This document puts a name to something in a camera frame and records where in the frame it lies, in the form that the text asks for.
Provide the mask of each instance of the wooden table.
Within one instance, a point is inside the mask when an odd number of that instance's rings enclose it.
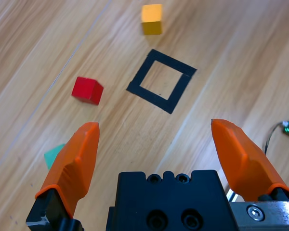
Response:
[[[146,37],[151,3],[163,4],[163,34]],[[151,49],[198,70],[172,114],[126,91]],[[71,97],[77,76],[104,86],[99,106]],[[141,86],[167,98],[179,77],[155,62]],[[88,121],[101,137],[75,214],[85,230],[105,230],[122,171],[215,169],[227,187],[212,118],[259,146],[289,120],[289,0],[0,1],[0,230],[28,230],[43,154]],[[267,156],[289,185],[289,137],[277,130]]]

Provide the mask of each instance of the black tape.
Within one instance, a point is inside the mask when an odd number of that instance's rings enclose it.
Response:
[[[178,83],[167,100],[140,86],[154,61],[158,61],[182,73]],[[189,65],[156,50],[151,50],[126,90],[171,114],[196,71],[195,68]]]

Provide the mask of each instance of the wooden block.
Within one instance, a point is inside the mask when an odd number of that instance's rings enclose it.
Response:
[[[95,79],[77,77],[72,96],[82,102],[98,105],[103,89],[103,86]]]
[[[162,4],[144,5],[141,12],[144,35],[162,33]]]

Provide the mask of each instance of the wire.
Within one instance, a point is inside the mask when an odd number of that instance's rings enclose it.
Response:
[[[269,142],[270,142],[270,139],[273,135],[273,132],[276,130],[276,128],[278,128],[279,126],[282,126],[283,125],[283,122],[279,122],[277,124],[275,124],[271,129],[270,129],[270,133],[266,139],[266,143],[265,143],[265,146],[264,146],[264,149],[263,149],[263,152],[264,154],[266,155],[266,152],[268,150],[268,146],[269,146]]]

